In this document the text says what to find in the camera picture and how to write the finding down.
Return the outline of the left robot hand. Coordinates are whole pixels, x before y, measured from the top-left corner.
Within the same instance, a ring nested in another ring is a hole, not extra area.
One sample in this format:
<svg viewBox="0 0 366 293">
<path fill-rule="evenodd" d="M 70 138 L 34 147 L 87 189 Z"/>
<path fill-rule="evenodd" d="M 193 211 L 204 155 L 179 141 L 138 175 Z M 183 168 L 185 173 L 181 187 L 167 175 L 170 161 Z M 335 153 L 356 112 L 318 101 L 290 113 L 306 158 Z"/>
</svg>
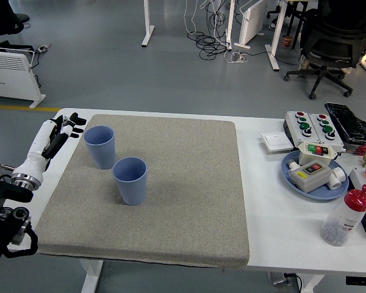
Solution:
<svg viewBox="0 0 366 293">
<path fill-rule="evenodd" d="M 61 115 L 46 120 L 26 156 L 26 160 L 12 172 L 11 182 L 31 191 L 37 190 L 43 182 L 43 173 L 47 170 L 50 160 L 64 146 L 68 138 L 78 138 L 83 133 L 80 126 L 86 119 L 75 112 L 70 116 Z"/>
</svg>

